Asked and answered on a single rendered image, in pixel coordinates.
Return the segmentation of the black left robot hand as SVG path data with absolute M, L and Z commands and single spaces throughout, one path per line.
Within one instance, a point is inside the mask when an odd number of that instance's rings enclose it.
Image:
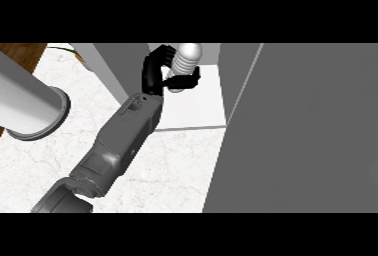
M 162 44 L 144 57 L 141 69 L 141 92 L 144 94 L 163 95 L 163 88 L 168 88 L 169 85 L 166 73 L 177 47 Z

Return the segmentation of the clear ribbed water bottle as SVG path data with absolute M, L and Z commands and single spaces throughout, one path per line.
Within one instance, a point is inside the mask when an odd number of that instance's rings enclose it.
M 202 46 L 199 43 L 178 44 L 171 61 L 171 68 L 166 73 L 166 79 L 169 81 L 168 91 L 171 93 L 178 93 L 197 85 L 200 78 L 197 62 L 200 57 Z

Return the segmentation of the grey open cabinet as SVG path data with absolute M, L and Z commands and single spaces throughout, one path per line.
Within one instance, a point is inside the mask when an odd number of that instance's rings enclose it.
M 73 49 L 118 102 L 141 91 L 141 62 L 155 43 L 75 43 Z M 205 43 L 194 88 L 163 93 L 156 129 L 224 127 L 234 112 L 262 45 Z

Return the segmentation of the dark grey cabinet door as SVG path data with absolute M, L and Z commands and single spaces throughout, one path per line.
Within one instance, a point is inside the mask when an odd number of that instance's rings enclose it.
M 208 212 L 378 212 L 378 44 L 267 44 Z

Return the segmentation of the thin green stalk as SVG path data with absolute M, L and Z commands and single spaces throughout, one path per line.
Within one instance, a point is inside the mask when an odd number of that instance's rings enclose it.
M 81 63 L 85 63 L 84 58 L 81 57 L 81 55 L 78 54 L 78 52 L 76 52 L 73 49 L 67 49 L 67 48 L 63 48 L 63 47 L 47 47 L 47 48 L 59 49 L 59 50 L 63 50 L 63 51 L 72 53 L 73 56 L 75 56 L 75 58 L 76 58 L 76 60 L 78 60 Z

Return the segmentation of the pale grey cylinder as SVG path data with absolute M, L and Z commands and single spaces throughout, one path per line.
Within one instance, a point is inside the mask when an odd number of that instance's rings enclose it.
M 47 86 L 0 52 L 0 126 L 22 141 L 48 136 L 70 109 L 67 94 Z

